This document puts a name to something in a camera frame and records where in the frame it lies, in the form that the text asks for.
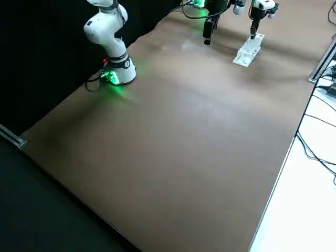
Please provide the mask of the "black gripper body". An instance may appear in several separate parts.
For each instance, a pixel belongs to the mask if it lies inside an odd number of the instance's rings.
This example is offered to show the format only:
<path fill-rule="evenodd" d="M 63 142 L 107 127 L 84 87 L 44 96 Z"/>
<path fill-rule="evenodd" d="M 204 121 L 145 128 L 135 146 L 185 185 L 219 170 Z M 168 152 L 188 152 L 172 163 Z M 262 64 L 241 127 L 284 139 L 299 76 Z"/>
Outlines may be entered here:
<path fill-rule="evenodd" d="M 206 9 L 208 10 L 207 17 L 215 17 L 227 10 L 228 0 L 207 0 Z"/>
<path fill-rule="evenodd" d="M 262 12 L 250 12 L 249 17 L 252 20 L 252 26 L 257 26 L 257 24 L 263 18 L 262 16 Z"/>

